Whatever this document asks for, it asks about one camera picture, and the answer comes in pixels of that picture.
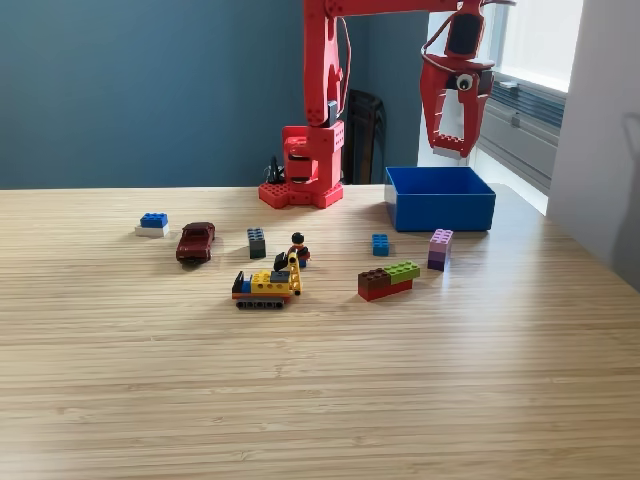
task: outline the stacked lego bricks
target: stacked lego bricks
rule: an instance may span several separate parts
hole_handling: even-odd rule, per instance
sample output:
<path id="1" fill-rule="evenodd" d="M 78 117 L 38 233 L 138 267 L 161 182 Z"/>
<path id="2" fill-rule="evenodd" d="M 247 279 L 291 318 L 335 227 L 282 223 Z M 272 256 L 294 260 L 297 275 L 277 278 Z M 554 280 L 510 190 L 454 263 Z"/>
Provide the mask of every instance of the stacked lego bricks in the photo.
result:
<path id="1" fill-rule="evenodd" d="M 451 230 L 436 230 L 429 242 L 427 268 L 444 272 L 451 258 Z"/>
<path id="2" fill-rule="evenodd" d="M 231 298 L 239 309 L 280 309 L 292 296 L 302 293 L 300 264 L 296 253 L 289 255 L 288 270 L 271 272 L 263 270 L 249 279 L 244 272 L 236 277 Z"/>
<path id="3" fill-rule="evenodd" d="M 413 288 L 413 280 L 420 277 L 420 267 L 402 262 L 358 275 L 358 295 L 367 302 L 395 295 Z"/>
<path id="4" fill-rule="evenodd" d="M 145 213 L 136 227 L 138 237 L 163 238 L 169 233 L 169 219 L 165 213 Z"/>
<path id="5" fill-rule="evenodd" d="M 249 258 L 265 258 L 267 245 L 264 240 L 264 231 L 261 228 L 248 228 L 247 237 L 249 237 Z"/>

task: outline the lego minifigure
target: lego minifigure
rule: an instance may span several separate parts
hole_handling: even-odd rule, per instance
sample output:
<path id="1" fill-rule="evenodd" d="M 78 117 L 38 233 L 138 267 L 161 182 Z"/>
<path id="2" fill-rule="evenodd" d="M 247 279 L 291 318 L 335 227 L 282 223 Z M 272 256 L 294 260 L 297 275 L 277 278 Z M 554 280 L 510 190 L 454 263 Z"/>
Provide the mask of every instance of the lego minifigure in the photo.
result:
<path id="1" fill-rule="evenodd" d="M 293 245 L 289 249 L 288 253 L 296 250 L 298 252 L 300 268 L 305 268 L 307 266 L 307 261 L 311 259 L 311 252 L 309 252 L 309 249 L 304 246 L 304 235 L 300 232 L 296 232 L 291 236 L 291 241 L 293 242 Z"/>

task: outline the purple lego brick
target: purple lego brick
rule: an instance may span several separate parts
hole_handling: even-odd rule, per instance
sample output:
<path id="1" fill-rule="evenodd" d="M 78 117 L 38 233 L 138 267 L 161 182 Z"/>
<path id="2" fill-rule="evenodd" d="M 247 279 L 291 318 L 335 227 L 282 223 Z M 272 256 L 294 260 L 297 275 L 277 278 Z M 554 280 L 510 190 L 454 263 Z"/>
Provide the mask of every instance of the purple lego brick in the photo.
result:
<path id="1" fill-rule="evenodd" d="M 444 272 L 446 267 L 445 262 L 438 262 L 437 260 L 429 260 L 427 262 L 427 268 L 429 270 L 438 270 L 439 272 Z"/>
<path id="2" fill-rule="evenodd" d="M 429 242 L 429 251 L 447 253 L 451 248 L 451 230 L 436 230 Z"/>
<path id="3" fill-rule="evenodd" d="M 429 258 L 428 260 L 433 260 L 435 262 L 446 262 L 448 258 L 448 255 L 446 253 L 443 252 L 433 252 L 431 250 L 429 250 Z"/>

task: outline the green lego brick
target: green lego brick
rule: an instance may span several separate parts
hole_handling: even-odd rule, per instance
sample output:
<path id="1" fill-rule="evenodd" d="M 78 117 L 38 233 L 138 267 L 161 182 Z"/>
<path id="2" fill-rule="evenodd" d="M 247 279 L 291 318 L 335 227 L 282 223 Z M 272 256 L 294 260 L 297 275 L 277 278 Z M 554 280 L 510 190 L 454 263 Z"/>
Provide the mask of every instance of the green lego brick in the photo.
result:
<path id="1" fill-rule="evenodd" d="M 257 258 L 265 258 L 267 256 L 267 250 L 265 248 L 255 248 L 252 249 L 249 247 L 249 258 L 255 260 Z"/>
<path id="2" fill-rule="evenodd" d="M 408 282 L 420 277 L 420 267 L 409 261 L 384 267 L 384 271 L 391 275 L 391 285 Z"/>

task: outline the googly eye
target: googly eye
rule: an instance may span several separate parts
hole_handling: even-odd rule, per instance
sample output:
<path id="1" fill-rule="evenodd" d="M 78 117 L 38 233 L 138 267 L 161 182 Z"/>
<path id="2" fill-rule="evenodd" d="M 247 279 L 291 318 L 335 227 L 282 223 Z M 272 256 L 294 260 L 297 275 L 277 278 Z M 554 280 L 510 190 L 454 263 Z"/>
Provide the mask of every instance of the googly eye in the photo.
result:
<path id="1" fill-rule="evenodd" d="M 471 87 L 473 86 L 473 77 L 466 73 L 462 74 L 456 80 L 456 85 L 458 86 L 458 90 L 462 90 L 463 92 L 466 92 L 467 90 L 470 90 Z"/>

